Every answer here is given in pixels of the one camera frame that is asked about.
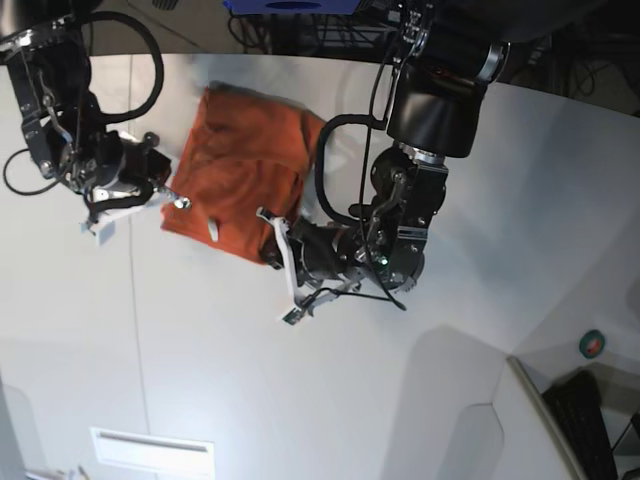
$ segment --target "black cable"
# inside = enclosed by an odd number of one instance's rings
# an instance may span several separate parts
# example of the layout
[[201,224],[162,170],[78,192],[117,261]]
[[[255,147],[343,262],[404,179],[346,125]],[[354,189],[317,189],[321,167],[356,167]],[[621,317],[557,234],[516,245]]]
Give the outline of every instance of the black cable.
[[[245,20],[253,29],[255,38],[253,38],[249,33],[247,25],[245,24]],[[240,25],[242,38],[238,36],[233,28],[234,21],[237,21],[237,23]],[[227,20],[227,30],[229,31],[229,34],[234,38],[234,40],[243,46],[244,53],[248,53],[248,49],[250,48],[257,48],[264,54],[269,53],[269,47],[266,43],[266,27],[258,22],[258,18],[252,17],[250,15],[235,15],[229,12],[229,19]]]
[[145,102],[138,108],[126,113],[97,113],[97,120],[105,125],[127,122],[146,114],[155,105],[164,85],[164,64],[162,63],[162,53],[160,52],[158,42],[156,42],[156,39],[151,35],[149,29],[135,18],[119,12],[95,12],[90,14],[83,23],[107,21],[122,23],[136,31],[142,37],[147,48],[149,48],[149,52],[151,53],[151,58],[153,59],[153,64],[155,66],[156,77],[153,83],[153,89],[149,94],[149,98],[147,98],[147,100],[145,100]]
[[93,28],[93,23],[89,24],[89,56],[93,57],[93,46],[95,41],[95,29]]
[[163,30],[169,32],[173,36],[178,37],[181,40],[184,40],[185,42],[187,42],[192,47],[195,47],[195,48],[199,49],[200,51],[202,51],[202,53],[208,53],[208,50],[206,48],[204,48],[201,45],[198,45],[196,42],[194,42],[193,40],[191,40],[188,37],[185,37],[180,32],[168,27],[167,25],[162,23],[160,20],[157,20],[157,19],[153,18],[147,12],[145,12],[144,10],[142,10],[139,7],[136,7],[133,3],[131,3],[131,0],[127,0],[127,5],[129,6],[129,8],[131,10],[134,10],[136,13],[138,13],[141,16],[143,16],[149,23],[152,23],[156,27],[162,28]]
[[355,227],[358,225],[358,221],[353,217],[336,212],[331,206],[324,188],[324,160],[326,155],[326,145],[333,131],[344,125],[367,125],[372,128],[376,128],[377,130],[384,130],[385,125],[381,124],[381,122],[376,120],[372,115],[338,115],[337,117],[329,120],[322,127],[322,130],[320,130],[320,134],[318,135],[314,167],[314,180],[318,203],[320,203],[322,210],[324,210],[324,212],[333,221],[350,227]]
[[51,182],[49,185],[47,185],[44,188],[41,188],[40,190],[33,190],[31,192],[25,192],[22,190],[18,190],[17,188],[14,188],[13,185],[11,185],[11,183],[9,182],[9,178],[7,175],[7,170],[9,169],[9,165],[11,164],[11,162],[20,154],[22,153],[26,153],[28,152],[29,149],[28,148],[23,148],[22,150],[18,150],[17,152],[15,152],[13,155],[11,155],[7,161],[4,164],[4,168],[2,169],[2,180],[4,181],[4,184],[7,186],[7,188],[9,190],[11,190],[13,193],[15,193],[16,195],[20,195],[21,197],[35,197],[36,195],[42,195],[43,193],[47,193],[49,190],[51,190],[52,188],[54,188],[56,185],[58,185],[60,182],[62,182],[62,180],[64,179],[65,175],[67,173],[69,173],[69,171],[71,170],[71,166],[73,165],[73,161],[69,161],[67,162],[67,166],[65,167],[64,171],[57,176],[57,178]]
[[[593,93],[595,92],[596,89],[596,75],[601,72],[602,70],[606,70],[609,67],[613,66],[613,63],[607,63],[606,65],[600,65],[598,68],[592,69],[588,64],[583,62],[583,66],[586,68],[587,72],[588,72],[588,76],[586,78],[583,78],[582,80],[580,80],[580,78],[578,77],[578,73],[577,70],[573,69],[574,71],[574,78],[576,81],[576,91],[573,92],[573,94],[571,95],[570,98],[576,98],[576,95],[578,94],[578,92],[580,92],[583,96],[585,97],[590,97],[591,95],[593,95]],[[591,81],[591,88],[587,91],[585,91],[583,89],[584,84],[590,80]]]
[[340,23],[342,23],[343,26],[345,26],[349,32],[351,33],[351,38],[352,38],[352,42],[355,44],[355,39],[353,37],[354,34],[358,35],[360,38],[362,38],[365,42],[367,42],[368,44],[370,44],[371,46],[375,47],[376,44],[373,40],[371,40],[370,38],[367,38],[362,32],[358,31],[355,26],[353,25],[353,23],[347,23],[345,22],[342,18],[340,18],[338,15],[336,15],[336,20],[338,20]]
[[320,294],[324,292],[333,293],[336,297],[357,297],[357,298],[365,298],[367,300],[378,300],[381,302],[391,301],[386,297],[378,297],[376,295],[367,295],[365,293],[358,293],[358,292],[343,292],[342,290],[336,290],[335,288],[324,287],[324,288],[319,288],[318,290],[313,292],[312,295],[309,295],[309,297],[305,299],[305,304],[311,306],[313,302],[315,302],[315,300],[320,296]]
[[[389,59],[391,58],[393,51],[395,49],[395,45],[396,42],[398,40],[398,38],[400,38],[399,33],[396,34],[395,39],[392,41],[391,45],[389,46],[389,48],[387,49],[387,52],[384,55],[384,58],[382,59],[382,62],[380,62],[380,68],[378,68],[378,73],[376,74],[376,79],[373,83],[373,89],[371,90],[371,98],[369,100],[369,116],[373,117],[374,116],[374,107],[375,107],[375,103],[376,103],[376,93],[378,92],[378,86],[380,85],[380,79],[382,78],[382,72],[384,71],[384,67],[386,66],[387,62],[389,61]],[[400,310],[402,311],[406,311],[407,307],[402,304],[400,301],[398,301],[393,295],[391,295],[391,292],[389,291],[389,289],[387,288],[387,286],[382,282],[382,279],[380,278],[380,275],[378,274],[378,271],[375,268],[375,265],[373,263],[373,259],[371,256],[371,249],[369,248],[369,243],[367,242],[367,238],[364,232],[364,219],[362,218],[362,212],[364,211],[364,190],[365,190],[365,185],[367,183],[367,172],[368,172],[368,165],[369,165],[369,150],[371,149],[371,135],[372,135],[373,129],[371,128],[371,125],[367,125],[367,139],[365,141],[365,146],[364,146],[364,158],[362,160],[362,176],[360,178],[360,194],[358,195],[358,205],[360,207],[360,215],[358,215],[358,222],[359,222],[359,226],[360,226],[360,236],[362,237],[362,242],[363,242],[363,246],[364,246],[364,251],[365,251],[365,255],[366,255],[366,259],[367,259],[367,265],[369,266],[369,269],[371,270],[371,272],[373,273],[373,275],[375,276],[378,285],[380,286],[380,288],[382,289],[382,291],[384,292],[384,294],[387,296],[387,298],[389,299],[389,301],[393,302],[393,304],[398,307]]]

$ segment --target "orange cloth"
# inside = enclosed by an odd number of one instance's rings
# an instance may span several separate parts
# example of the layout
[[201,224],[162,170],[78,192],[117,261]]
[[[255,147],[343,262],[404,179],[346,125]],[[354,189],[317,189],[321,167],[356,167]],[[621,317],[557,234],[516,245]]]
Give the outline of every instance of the orange cloth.
[[207,89],[172,184],[193,204],[186,211],[164,207],[162,228],[264,263],[260,251],[273,230],[256,210],[295,218],[322,126],[308,111]]

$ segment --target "white surface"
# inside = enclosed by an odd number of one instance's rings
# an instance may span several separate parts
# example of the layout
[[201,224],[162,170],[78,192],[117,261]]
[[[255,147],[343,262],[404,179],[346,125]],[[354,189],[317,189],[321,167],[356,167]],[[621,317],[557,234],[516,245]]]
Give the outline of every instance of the white surface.
[[100,463],[196,479],[215,478],[213,444],[92,428]]
[[438,480],[491,480],[504,447],[493,405],[471,405],[460,413]]
[[[176,156],[210,81],[285,97],[328,119],[366,111],[376,68],[301,58],[166,60],[160,102],[131,133],[155,131]],[[126,86],[129,57],[113,61],[122,64],[109,78],[95,74],[98,87]],[[134,57],[134,106],[152,77],[149,59]],[[9,153],[21,144],[18,113],[10,89],[0,95],[13,112],[0,117],[0,131],[15,132],[15,145],[3,145]],[[0,267],[9,312],[0,325],[5,381],[33,403],[49,466],[80,461],[96,478],[121,472],[88,459],[89,425],[146,429],[138,368],[150,433],[215,442],[221,480],[436,478],[460,412],[493,398],[502,351],[551,318],[603,257],[633,263],[611,247],[640,209],[638,122],[491,87],[472,155],[448,161],[448,198],[433,223],[427,268],[403,297],[409,312],[343,299],[293,329],[275,321],[287,302],[282,273],[161,233],[158,211],[133,217],[131,245],[125,224],[95,251],[75,233],[74,215],[84,214],[78,198],[55,191],[43,202],[2,190],[13,213]],[[364,135],[356,127],[336,138],[328,193],[344,211],[356,199]],[[373,154],[389,145],[376,136]],[[45,235],[58,255],[43,249]],[[83,295],[62,304],[67,287]],[[607,287],[599,294],[618,298]],[[633,338],[631,320],[615,323],[613,343]],[[533,467],[545,462],[547,477],[561,478],[566,472],[548,460],[552,445],[530,436],[537,419],[518,402],[515,394],[496,399],[506,443],[494,478],[522,478],[523,451],[538,458],[527,470],[536,478]]]
[[[166,60],[165,94],[135,133],[155,131],[176,156],[210,82],[286,97],[328,119],[366,111],[376,69],[300,58]],[[153,73],[145,57],[133,68],[138,104]],[[403,297],[406,314],[349,299],[289,329],[272,320],[286,301],[280,273],[158,235],[159,214],[138,216],[134,275],[154,433],[215,441],[223,479],[435,478],[444,439],[464,407],[482,403],[497,364],[467,358],[478,382],[469,383],[447,369],[461,349],[412,352],[437,342],[439,325],[511,352],[547,318],[638,211],[638,127],[635,118],[492,86],[472,155],[447,162],[448,198],[425,274]],[[363,139],[345,129],[330,149],[327,190],[341,211],[356,198]],[[389,145],[377,136],[373,155]],[[413,371],[424,376],[400,382]],[[433,380],[423,383],[428,372]],[[461,390],[449,397],[451,384]],[[542,441],[527,452],[552,455]]]
[[494,478],[539,480],[580,477],[556,450],[536,408],[507,362],[493,401],[504,429],[504,450]]
[[[127,108],[128,78],[122,73],[129,61],[102,58],[93,64],[92,88],[105,111]],[[4,161],[24,141],[4,68],[0,85]],[[44,183],[26,155],[16,159],[10,175],[22,189]],[[40,439],[40,445],[21,445],[24,456],[36,463],[44,457],[52,469],[81,464],[94,479],[119,478],[120,472],[96,462],[88,427],[146,431],[128,225],[98,250],[91,236],[79,233],[86,219],[82,199],[64,188],[22,198],[3,185],[0,203],[0,370],[2,381],[26,398]],[[31,429],[20,423],[16,430],[25,427]],[[33,438],[28,432],[19,436]],[[135,473],[127,480],[150,478]]]

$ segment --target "screw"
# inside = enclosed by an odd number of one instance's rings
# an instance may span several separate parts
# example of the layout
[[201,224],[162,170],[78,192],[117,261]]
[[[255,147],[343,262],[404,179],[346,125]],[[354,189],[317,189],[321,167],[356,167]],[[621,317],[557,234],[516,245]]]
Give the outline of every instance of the screw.
[[50,178],[53,173],[53,165],[49,160],[45,160],[40,164],[40,173],[44,178]]
[[402,283],[404,282],[404,275],[402,275],[400,272],[393,272],[391,274],[391,281],[393,283]]

